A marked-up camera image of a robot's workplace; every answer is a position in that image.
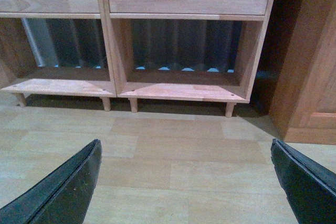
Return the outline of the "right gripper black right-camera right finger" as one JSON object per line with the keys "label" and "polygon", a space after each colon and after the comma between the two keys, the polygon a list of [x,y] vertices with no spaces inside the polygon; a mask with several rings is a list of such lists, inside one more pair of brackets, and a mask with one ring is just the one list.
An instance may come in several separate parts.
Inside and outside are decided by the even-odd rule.
{"label": "right gripper black right-camera right finger", "polygon": [[335,173],[279,139],[271,160],[298,223],[335,223]]}

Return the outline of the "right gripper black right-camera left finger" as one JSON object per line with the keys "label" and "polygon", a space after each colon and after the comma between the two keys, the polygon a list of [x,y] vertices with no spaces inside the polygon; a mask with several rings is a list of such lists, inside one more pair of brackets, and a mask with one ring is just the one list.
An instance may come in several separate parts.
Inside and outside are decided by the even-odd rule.
{"label": "right gripper black right-camera left finger", "polygon": [[1,223],[83,223],[102,160],[93,140],[28,191],[1,208]]}

